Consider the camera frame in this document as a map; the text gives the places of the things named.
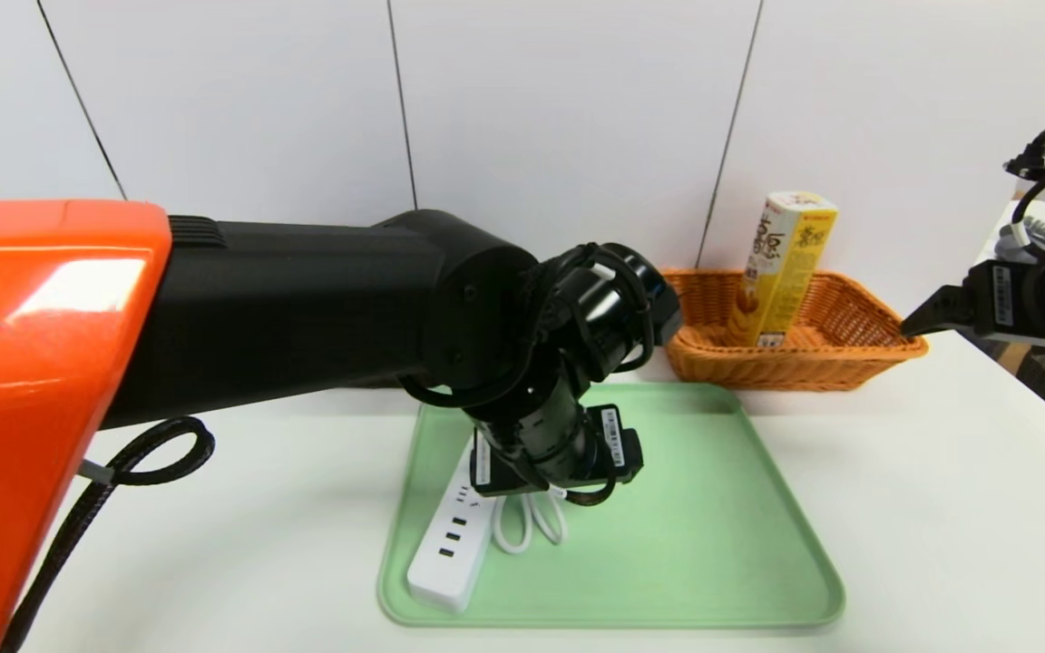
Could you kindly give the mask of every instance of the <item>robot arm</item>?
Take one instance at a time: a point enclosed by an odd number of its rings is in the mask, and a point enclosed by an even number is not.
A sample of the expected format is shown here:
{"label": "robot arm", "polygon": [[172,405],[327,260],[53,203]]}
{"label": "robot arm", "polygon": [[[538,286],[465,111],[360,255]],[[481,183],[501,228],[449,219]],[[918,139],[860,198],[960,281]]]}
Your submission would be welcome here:
{"label": "robot arm", "polygon": [[[139,203],[0,203],[0,645],[24,639],[111,491],[111,481],[88,488],[86,520],[59,531],[52,566],[11,621],[99,427],[394,376],[471,417],[494,464],[493,486],[478,491],[602,485],[567,493],[594,506],[643,456],[623,429],[617,467],[601,411],[578,400],[646,363],[680,322],[676,294],[630,249],[581,244],[539,263],[442,211],[361,229],[219,224]],[[186,433],[198,456],[130,471],[148,443]],[[170,480],[210,443],[199,421],[176,419],[124,447],[125,470],[102,470],[115,483],[120,471]]]}
{"label": "robot arm", "polygon": [[1032,241],[1027,218],[1029,203],[1045,189],[1045,132],[1005,168],[1036,182],[1016,207],[1007,233],[1014,243],[1008,251],[1021,256],[983,261],[970,270],[961,286],[943,285],[904,320],[903,334],[958,329],[982,339],[1045,347],[1045,247]]}

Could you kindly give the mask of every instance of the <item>orange robot base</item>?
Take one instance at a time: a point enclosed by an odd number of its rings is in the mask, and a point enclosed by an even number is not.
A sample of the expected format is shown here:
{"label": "orange robot base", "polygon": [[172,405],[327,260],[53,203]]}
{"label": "orange robot base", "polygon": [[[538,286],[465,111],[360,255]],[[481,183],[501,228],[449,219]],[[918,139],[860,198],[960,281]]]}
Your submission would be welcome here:
{"label": "orange robot base", "polygon": [[153,204],[0,203],[0,642],[170,248]]}

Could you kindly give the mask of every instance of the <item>wicker basket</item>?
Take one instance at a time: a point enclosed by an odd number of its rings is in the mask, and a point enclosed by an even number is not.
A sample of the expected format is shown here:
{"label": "wicker basket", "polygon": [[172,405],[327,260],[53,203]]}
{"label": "wicker basket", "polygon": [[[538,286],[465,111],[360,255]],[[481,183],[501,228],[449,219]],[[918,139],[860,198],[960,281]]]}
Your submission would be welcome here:
{"label": "wicker basket", "polygon": [[784,347],[721,347],[742,272],[686,270],[665,277],[679,293],[684,327],[668,346],[676,375],[729,389],[851,390],[929,351],[851,278],[817,272]]}

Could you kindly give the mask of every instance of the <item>white wall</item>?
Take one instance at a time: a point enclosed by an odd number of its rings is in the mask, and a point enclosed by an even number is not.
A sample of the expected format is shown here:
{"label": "white wall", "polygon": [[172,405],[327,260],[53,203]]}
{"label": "white wall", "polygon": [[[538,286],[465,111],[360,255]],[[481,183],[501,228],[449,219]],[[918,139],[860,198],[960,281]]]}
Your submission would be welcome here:
{"label": "white wall", "polygon": [[119,197],[34,3],[0,0],[0,200]]}
{"label": "white wall", "polygon": [[704,265],[742,265],[768,190],[841,207],[823,267],[905,313],[957,284],[1045,127],[1045,3],[766,0]]}
{"label": "white wall", "polygon": [[696,263],[759,0],[394,0],[419,206]]}
{"label": "white wall", "polygon": [[414,208],[382,0],[45,0],[130,199],[257,223]]}

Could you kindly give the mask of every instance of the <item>coiled white cord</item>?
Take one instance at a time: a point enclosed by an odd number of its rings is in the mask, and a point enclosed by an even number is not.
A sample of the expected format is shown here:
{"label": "coiled white cord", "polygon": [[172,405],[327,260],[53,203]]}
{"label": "coiled white cord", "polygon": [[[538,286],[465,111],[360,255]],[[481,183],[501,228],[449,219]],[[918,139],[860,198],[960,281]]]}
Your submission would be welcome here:
{"label": "coiled white cord", "polygon": [[[559,521],[558,533],[547,522],[547,517],[542,516],[542,512],[539,512],[538,504],[535,504],[534,497],[535,495],[539,495],[539,493],[543,493],[548,499],[551,499],[551,508],[555,513],[555,519]],[[507,540],[506,535],[503,534],[503,509],[506,508],[506,500],[510,497],[504,496],[494,502],[494,513],[490,517],[490,520],[494,532],[494,542],[498,544],[498,549],[506,551],[510,555],[522,554],[531,545],[532,523],[539,524],[539,530],[542,531],[543,536],[547,536],[551,540],[552,544],[559,545],[567,541],[567,518],[563,517],[563,509],[560,507],[560,504],[562,504],[563,498],[566,496],[567,491],[555,486],[551,486],[549,491],[524,493],[521,495],[522,540],[518,544],[512,544],[511,541]]]}

